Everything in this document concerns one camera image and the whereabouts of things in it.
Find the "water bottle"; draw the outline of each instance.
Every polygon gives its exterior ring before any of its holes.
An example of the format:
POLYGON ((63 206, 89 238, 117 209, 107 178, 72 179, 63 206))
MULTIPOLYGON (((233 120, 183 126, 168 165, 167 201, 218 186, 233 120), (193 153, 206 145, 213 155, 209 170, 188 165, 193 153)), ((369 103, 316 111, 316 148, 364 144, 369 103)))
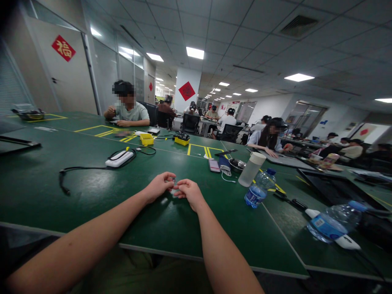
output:
POLYGON ((267 196, 267 190, 275 187, 275 174, 276 171, 271 168, 257 174, 254 179, 256 183, 252 183, 244 197, 247 205, 257 208, 263 202, 267 196))
POLYGON ((244 187, 249 187, 266 158, 267 157, 261 153, 252 152, 244 170, 238 179, 238 182, 244 187))
POLYGON ((334 205, 312 219, 307 228, 317 239, 331 243, 351 232, 366 209, 366 206, 353 200, 348 204, 334 205))

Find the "ceiling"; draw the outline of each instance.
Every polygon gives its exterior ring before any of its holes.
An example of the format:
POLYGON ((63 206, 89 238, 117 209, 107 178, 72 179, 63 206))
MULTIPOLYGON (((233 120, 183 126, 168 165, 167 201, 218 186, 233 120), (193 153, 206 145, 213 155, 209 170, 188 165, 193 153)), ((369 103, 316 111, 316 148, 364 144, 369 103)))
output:
POLYGON ((374 101, 392 98, 390 0, 88 2, 117 29, 124 25, 141 51, 163 58, 155 62, 156 77, 167 87, 175 85, 180 66, 202 71, 199 97, 221 89, 210 100, 297 93, 392 113, 392 103, 374 101), (299 38, 283 35, 281 29, 298 15, 319 22, 299 38), (204 60, 188 57, 186 46, 204 50, 204 60), (316 78, 284 79, 296 73, 316 78), (219 86, 222 81, 230 85, 219 86))

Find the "laptop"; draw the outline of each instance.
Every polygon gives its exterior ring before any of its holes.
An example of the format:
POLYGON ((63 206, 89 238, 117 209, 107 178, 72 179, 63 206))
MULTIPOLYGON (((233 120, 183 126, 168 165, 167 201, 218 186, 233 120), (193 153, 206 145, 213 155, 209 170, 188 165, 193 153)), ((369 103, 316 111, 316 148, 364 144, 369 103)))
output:
POLYGON ((283 154, 279 154, 279 158, 274 158, 270 155, 268 155, 265 151, 263 150, 258 150, 261 154, 263 154, 265 157, 267 157, 267 160, 272 163, 280 164, 280 165, 287 165, 291 167, 297 167, 297 168, 302 168, 302 169, 309 169, 315 171, 316 169, 312 168, 310 165, 307 165, 306 163, 303 163, 297 158, 294 157, 288 157, 283 154))

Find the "yellow box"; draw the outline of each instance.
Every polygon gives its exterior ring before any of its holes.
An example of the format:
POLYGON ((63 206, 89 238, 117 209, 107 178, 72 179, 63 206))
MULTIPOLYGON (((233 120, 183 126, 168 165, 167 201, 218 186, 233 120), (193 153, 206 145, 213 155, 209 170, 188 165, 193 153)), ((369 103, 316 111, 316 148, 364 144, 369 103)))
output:
POLYGON ((154 145, 154 137, 151 134, 140 134, 142 145, 154 145))
POLYGON ((184 141, 184 140, 181 140, 181 139, 179 139, 177 137, 174 137, 174 142, 176 142, 178 144, 181 144, 181 145, 184 145, 184 146, 188 145, 189 141, 190 141, 190 139, 188 141, 184 141))

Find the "white wire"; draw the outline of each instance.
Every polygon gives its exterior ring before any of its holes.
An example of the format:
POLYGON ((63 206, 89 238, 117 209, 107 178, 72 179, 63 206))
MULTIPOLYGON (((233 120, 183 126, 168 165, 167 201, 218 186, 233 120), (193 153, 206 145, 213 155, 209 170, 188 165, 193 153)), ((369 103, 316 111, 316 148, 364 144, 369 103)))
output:
POLYGON ((232 182, 232 183, 235 183, 235 181, 229 181, 229 180, 226 180, 226 179, 223 177, 223 172, 222 172, 222 179, 223 179, 223 180, 225 180, 226 182, 232 182))

